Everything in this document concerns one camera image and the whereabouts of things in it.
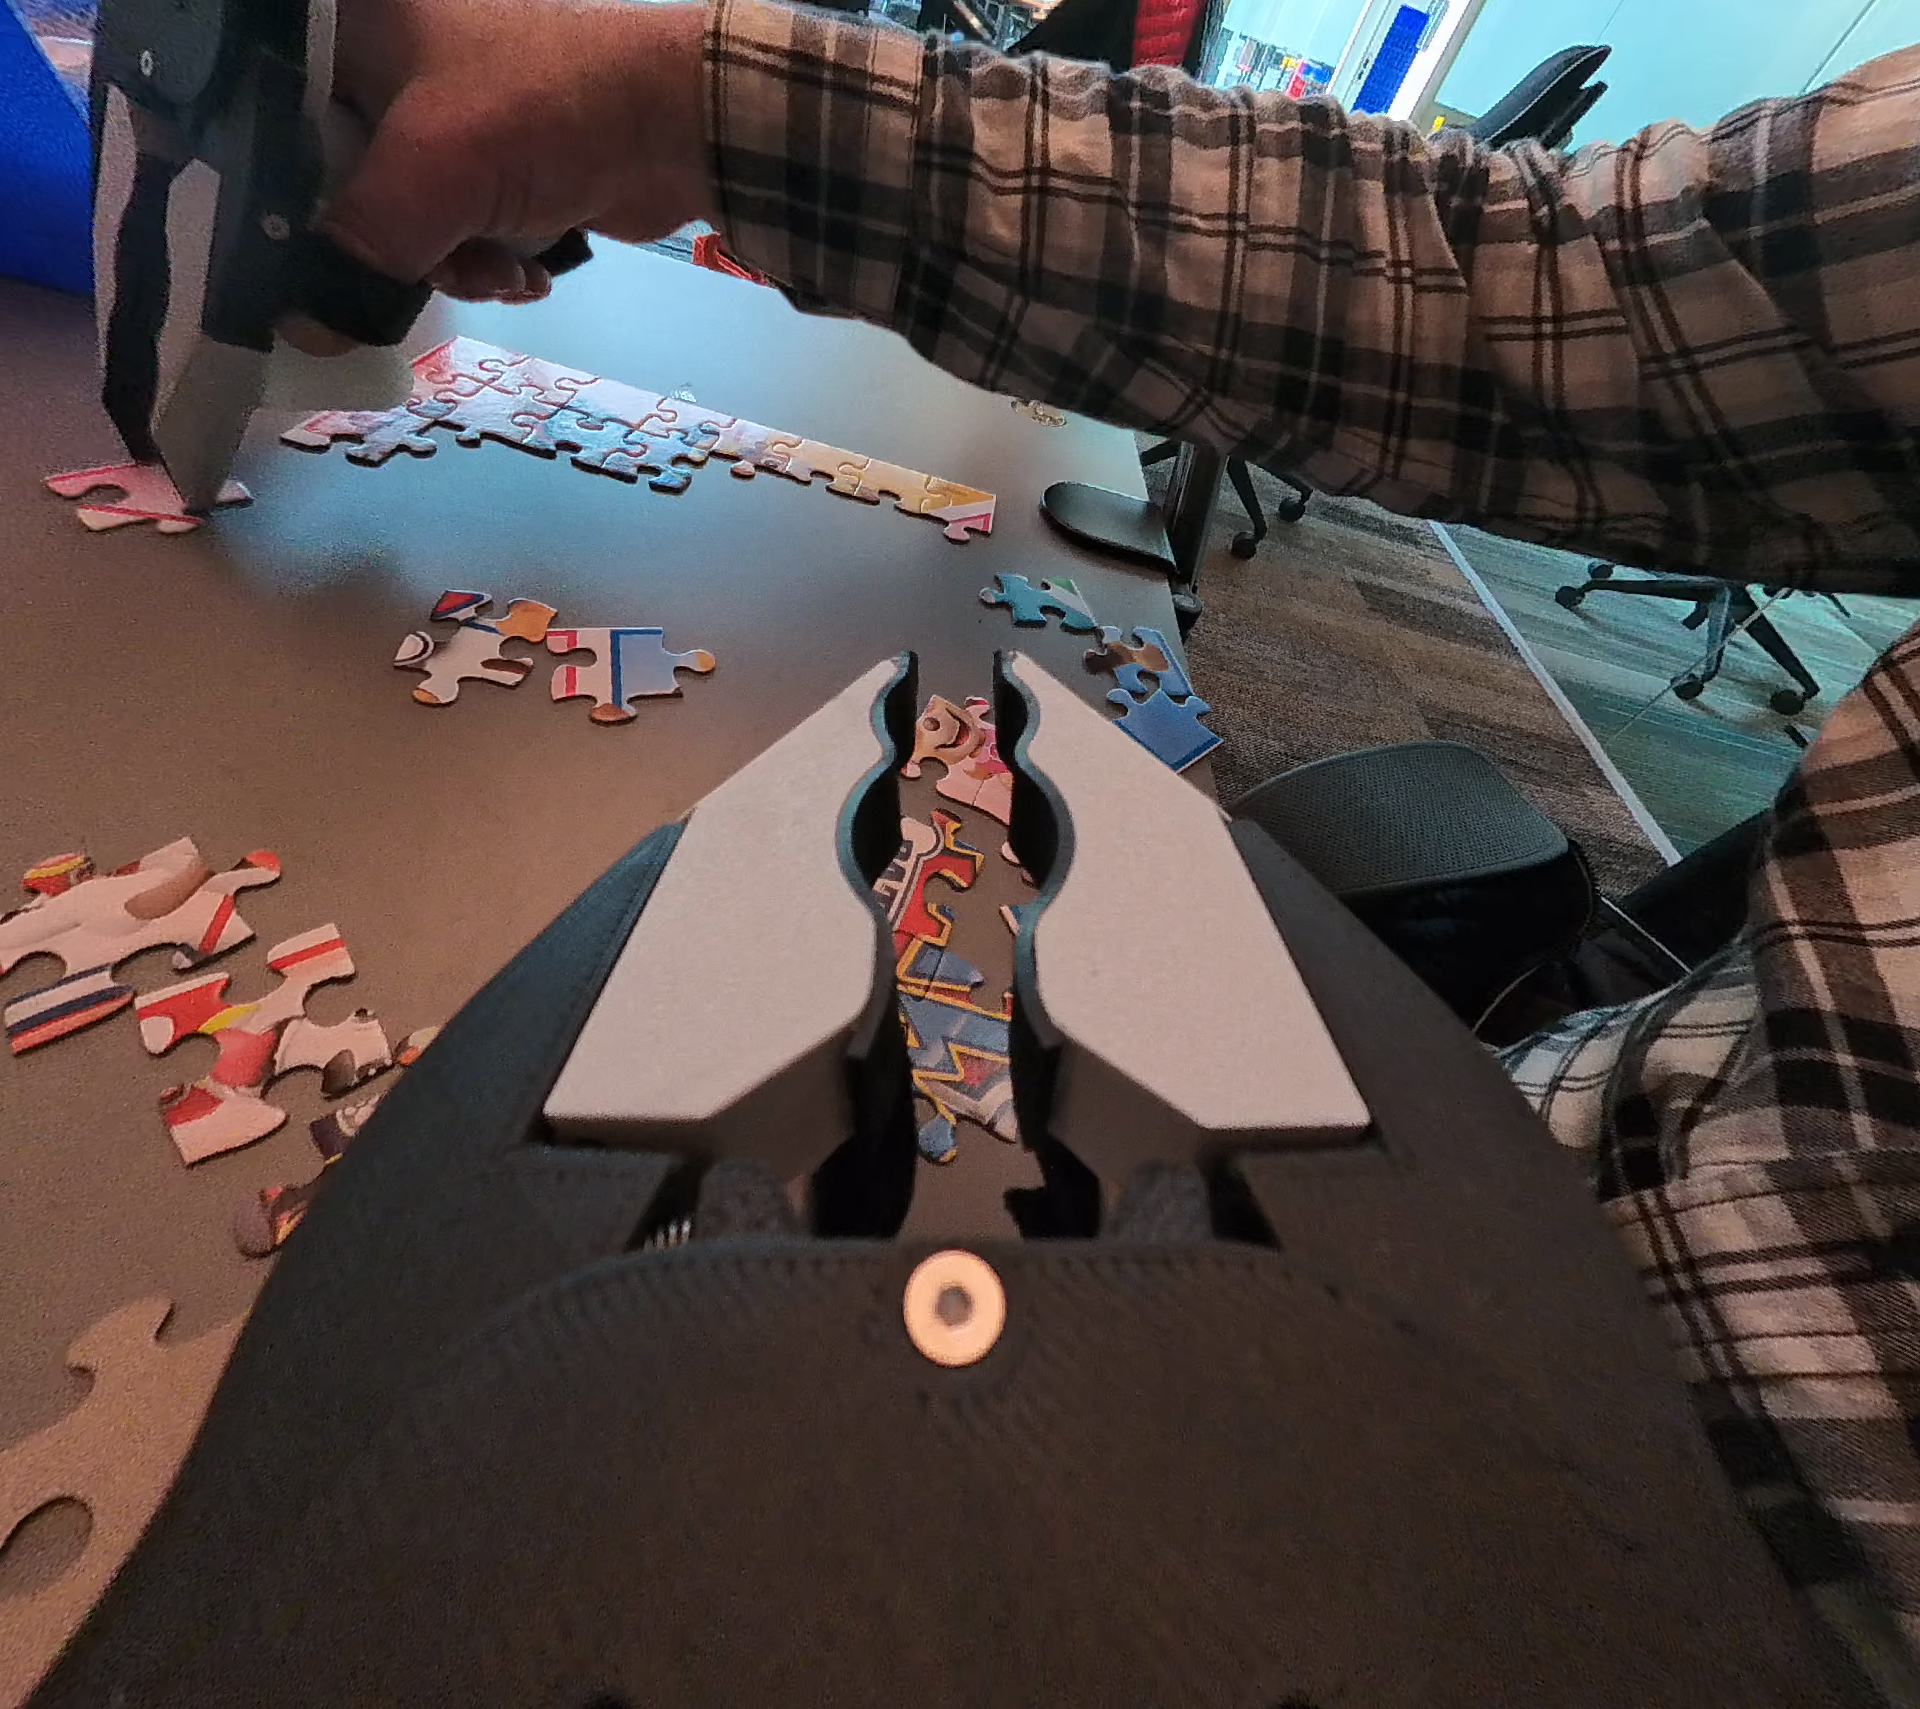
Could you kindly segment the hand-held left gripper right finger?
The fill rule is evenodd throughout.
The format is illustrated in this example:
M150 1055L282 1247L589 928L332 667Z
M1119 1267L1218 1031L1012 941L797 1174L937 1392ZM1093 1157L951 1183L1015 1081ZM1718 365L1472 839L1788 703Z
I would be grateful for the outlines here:
M1218 804L1000 649L1009 846L1035 885L1015 943L1012 1080L1042 1183L1022 1230L1085 1240L1151 1166L1348 1147L1373 1116Z

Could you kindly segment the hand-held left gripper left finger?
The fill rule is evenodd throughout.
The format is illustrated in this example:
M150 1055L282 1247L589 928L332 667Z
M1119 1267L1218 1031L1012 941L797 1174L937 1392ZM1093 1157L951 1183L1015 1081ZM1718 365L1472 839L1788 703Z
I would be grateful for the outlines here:
M805 1177L825 1235L893 1236L914 1086L879 878L900 852L912 653L684 818L543 1106L568 1143Z

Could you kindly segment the pink red striped puzzle piece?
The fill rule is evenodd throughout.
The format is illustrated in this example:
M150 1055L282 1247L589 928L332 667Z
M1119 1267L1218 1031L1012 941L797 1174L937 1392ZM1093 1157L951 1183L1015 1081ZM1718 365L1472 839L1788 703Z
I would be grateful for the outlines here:
M189 535L207 514L185 507L160 461L110 461L42 477L42 485L70 502L88 529L144 525L157 535Z

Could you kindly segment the plain blue puzzle piece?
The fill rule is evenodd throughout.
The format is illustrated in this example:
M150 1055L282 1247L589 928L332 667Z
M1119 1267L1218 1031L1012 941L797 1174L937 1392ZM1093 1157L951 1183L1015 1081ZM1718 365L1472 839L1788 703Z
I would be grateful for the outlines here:
M1176 696L1167 688L1133 695L1116 688L1108 689L1108 701L1117 709L1117 725L1176 772L1201 762L1221 745L1208 725L1212 707L1198 695Z

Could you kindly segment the red border dog puzzle section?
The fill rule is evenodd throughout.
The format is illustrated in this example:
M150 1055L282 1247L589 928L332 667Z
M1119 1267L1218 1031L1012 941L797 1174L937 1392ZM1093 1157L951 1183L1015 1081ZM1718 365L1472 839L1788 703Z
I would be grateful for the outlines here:
M400 405L324 411L279 432L291 448L343 448L359 466L495 441L577 470L681 492L734 417L565 363L455 335L420 351Z

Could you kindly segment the pink dog puzzle piece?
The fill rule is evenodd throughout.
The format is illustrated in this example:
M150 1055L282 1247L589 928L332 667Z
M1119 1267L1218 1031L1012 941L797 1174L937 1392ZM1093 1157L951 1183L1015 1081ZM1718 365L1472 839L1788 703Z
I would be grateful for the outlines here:
M975 695L962 701L928 696L902 774L917 779L929 759L943 764L934 783L939 796L980 810L1004 829L1012 824L1015 772L998 750L991 696Z

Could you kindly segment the yellow border puzzle section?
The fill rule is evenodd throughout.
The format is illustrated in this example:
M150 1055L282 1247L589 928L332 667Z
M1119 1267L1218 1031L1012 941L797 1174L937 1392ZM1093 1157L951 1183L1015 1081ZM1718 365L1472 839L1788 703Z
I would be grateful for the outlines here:
M741 478L759 472L779 473L801 485L825 478L829 492L846 499L868 504L893 499L902 514L937 521L947 539L956 543L969 542L977 533L991 535L995 525L995 492L793 432L732 423L717 432L710 451Z

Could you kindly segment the grey desk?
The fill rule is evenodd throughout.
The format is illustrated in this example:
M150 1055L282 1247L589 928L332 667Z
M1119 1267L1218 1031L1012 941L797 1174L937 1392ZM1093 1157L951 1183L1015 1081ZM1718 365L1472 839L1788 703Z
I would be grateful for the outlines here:
M529 354L995 492L994 533L713 454L654 492L495 441L367 470L273 435L252 504L112 552L51 521L40 466L8 494L6 914L48 856L209 831L214 870L301 862L239 896L353 914L358 972L441 1024L255 1277L173 1485L23 1704L1255 1697L1228 1350L1272 1275L1217 1235L1217 1175L1151 1166L1093 1236L1030 1236L1022 1132L960 1121L929 1164L914 1094L906 1215L847 1236L805 1177L543 1119L717 783L886 656L916 654L917 721L994 698L1000 649L1085 698L1090 649L977 597L1052 578L1015 404L646 248L584 277L543 302L581 335ZM512 640L522 684L420 703L395 653L448 588L717 667L611 725L552 698L588 654ZM929 898L977 998L1012 995L1012 1048L1035 885L941 774L900 769L900 818L951 810L983 853Z

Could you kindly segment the blue plastic bin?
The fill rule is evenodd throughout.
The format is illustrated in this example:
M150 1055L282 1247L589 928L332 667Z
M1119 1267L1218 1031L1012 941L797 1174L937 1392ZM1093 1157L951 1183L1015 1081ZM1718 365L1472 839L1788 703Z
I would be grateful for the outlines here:
M91 288L88 92L70 89L29 21L2 1L2 275Z

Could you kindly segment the red blue logo puzzle section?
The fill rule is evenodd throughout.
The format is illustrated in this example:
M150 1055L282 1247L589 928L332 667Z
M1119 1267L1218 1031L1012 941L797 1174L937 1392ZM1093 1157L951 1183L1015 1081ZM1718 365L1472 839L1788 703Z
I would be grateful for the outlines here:
M923 1108L917 1153L937 1166L954 1162L960 1121L1019 1141L1012 995L994 1006L977 998L985 977L954 952L954 917L929 898L937 882L968 891L980 878L983 853L962 829L951 810L902 816L900 852L874 885L893 933L900 1013Z

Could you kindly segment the blue white red striped puzzle piece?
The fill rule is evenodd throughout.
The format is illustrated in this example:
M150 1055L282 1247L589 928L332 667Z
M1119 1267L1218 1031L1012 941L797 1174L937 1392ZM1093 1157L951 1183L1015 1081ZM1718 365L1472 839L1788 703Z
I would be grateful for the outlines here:
M589 698L593 723L637 721L643 696L681 695L681 671L706 674L717 656L706 647L669 649L658 627L549 627L543 636L557 656L588 654L589 661L565 661L552 671L552 698Z

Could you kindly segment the orange tail blue border puzzle piece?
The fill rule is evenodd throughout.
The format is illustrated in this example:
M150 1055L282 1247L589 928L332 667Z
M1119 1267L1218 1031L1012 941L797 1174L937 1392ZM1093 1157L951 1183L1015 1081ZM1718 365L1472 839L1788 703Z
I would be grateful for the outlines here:
M1173 653L1169 653L1158 628L1133 628L1125 634L1117 627L1102 627L1099 640L1085 649L1082 663L1116 681L1110 701L1123 707L1140 707L1158 695L1164 695L1169 701L1194 698L1186 668Z

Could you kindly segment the white orange puzzle piece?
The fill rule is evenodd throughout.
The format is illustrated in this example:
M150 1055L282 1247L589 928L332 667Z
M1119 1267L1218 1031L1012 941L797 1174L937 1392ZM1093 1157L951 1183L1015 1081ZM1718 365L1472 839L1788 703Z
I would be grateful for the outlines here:
M558 609L527 595L517 595L500 616L490 616L490 607L487 592L441 592L427 628L414 628L397 642L395 667L420 675L416 701L446 707L464 683L517 688L527 681L532 661L512 654L510 642L541 642Z

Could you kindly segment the plain brown cardboard puzzle piece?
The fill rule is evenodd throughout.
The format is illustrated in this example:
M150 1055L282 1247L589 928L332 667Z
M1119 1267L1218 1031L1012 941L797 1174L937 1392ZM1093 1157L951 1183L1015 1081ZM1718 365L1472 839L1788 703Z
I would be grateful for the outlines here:
M6 1534L56 1502L77 1502L90 1515L88 1541L64 1575L2 1600L9 1702L58 1657L150 1526L244 1326L234 1317L200 1338L165 1339L171 1312L167 1298L149 1296L91 1323L65 1356L88 1374L81 1407L6 1447Z

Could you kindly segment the black mesh office chair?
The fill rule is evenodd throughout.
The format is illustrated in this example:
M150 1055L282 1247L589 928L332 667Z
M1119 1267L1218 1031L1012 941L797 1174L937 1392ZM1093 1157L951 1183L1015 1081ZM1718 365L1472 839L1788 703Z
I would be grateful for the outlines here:
M1600 68L1610 54L1606 43L1573 43L1548 56L1463 131L1494 148L1541 144L1563 149L1576 126L1606 93ZM1685 607L1684 628L1697 642L1692 660L1670 675L1667 693L1676 701L1699 701L1718 681L1725 656L1737 640L1758 640L1776 674L1766 703L1787 723L1796 723L1819 695L1819 681L1782 636L1769 615L1776 592L1757 593L1746 585L1712 574L1639 574L1624 578L1613 563L1586 563L1577 580L1555 588L1555 602L1579 612L1596 593L1634 600L1661 600Z

